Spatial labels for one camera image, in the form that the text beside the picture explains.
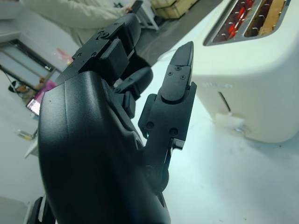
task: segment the white countertop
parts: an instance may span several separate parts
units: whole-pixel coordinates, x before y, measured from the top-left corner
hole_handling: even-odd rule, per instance
[[[195,40],[213,13],[173,49]],[[136,103],[136,127],[173,53],[152,67],[154,79]],[[173,152],[169,173],[164,197],[172,224],[299,223],[299,135],[281,144],[247,140],[216,126],[196,97],[184,149]]]

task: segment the robotic hand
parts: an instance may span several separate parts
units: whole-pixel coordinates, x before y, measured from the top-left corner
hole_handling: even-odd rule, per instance
[[[160,91],[147,99],[138,123],[143,146],[131,118],[152,71],[123,77],[136,60],[140,33],[134,14],[120,18],[77,51],[43,97],[40,169],[59,224],[171,222],[162,191],[172,150],[183,148],[189,126],[193,43],[177,50]]]

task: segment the cardboard box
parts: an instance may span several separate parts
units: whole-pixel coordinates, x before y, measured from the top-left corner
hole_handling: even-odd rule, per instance
[[[154,8],[163,8],[171,6],[176,0],[151,0]]]
[[[178,19],[184,15],[198,0],[177,0],[172,6],[156,9],[163,19]]]

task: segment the white toaster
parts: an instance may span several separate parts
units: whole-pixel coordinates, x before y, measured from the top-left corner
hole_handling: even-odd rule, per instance
[[[215,123],[282,142],[299,131],[298,0],[223,0],[194,43],[193,81]]]

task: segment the white sleeve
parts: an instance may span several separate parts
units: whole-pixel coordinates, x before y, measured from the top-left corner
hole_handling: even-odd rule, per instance
[[[21,0],[32,11],[72,28],[105,28],[125,15],[124,8],[95,7],[71,0]]]

